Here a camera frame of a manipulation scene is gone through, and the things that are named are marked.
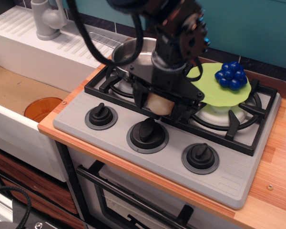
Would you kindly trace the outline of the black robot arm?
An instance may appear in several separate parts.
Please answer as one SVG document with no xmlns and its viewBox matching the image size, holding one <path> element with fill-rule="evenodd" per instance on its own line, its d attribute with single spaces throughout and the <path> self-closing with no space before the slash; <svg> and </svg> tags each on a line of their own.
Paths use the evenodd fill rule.
<svg viewBox="0 0 286 229">
<path fill-rule="evenodd" d="M 112 63 L 126 67 L 131 74 L 135 105 L 142 108 L 148 94 L 153 93 L 174 103 L 172 122 L 188 120 L 204 99 L 204 94 L 193 85 L 203 73 L 198 57 L 210 43 L 201 6 L 195 0 L 110 0 L 108 4 L 131 14 L 134 22 L 139 22 L 142 15 L 156 27 L 151 64 L 144 67 L 135 63 L 143 45 L 140 32 L 133 56 Z"/>
</svg>

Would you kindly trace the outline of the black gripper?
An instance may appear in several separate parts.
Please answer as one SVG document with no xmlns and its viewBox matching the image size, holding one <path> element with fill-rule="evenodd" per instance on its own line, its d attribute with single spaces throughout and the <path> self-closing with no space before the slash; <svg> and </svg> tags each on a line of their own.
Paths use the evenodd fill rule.
<svg viewBox="0 0 286 229">
<path fill-rule="evenodd" d="M 199 75 L 189 78 L 187 75 L 194 67 L 191 62 L 186 62 L 179 68 L 164 68 L 160 58 L 152 54 L 153 74 L 152 83 L 146 84 L 136 81 L 133 84 L 134 103 L 138 108 L 143 108 L 149 93 L 156 94 L 174 102 L 170 114 L 173 123 L 188 124 L 189 119 L 198 110 L 198 104 L 204 99 L 204 93 L 193 82 L 201 79 L 203 68 L 199 58 L 194 58 Z"/>
</svg>

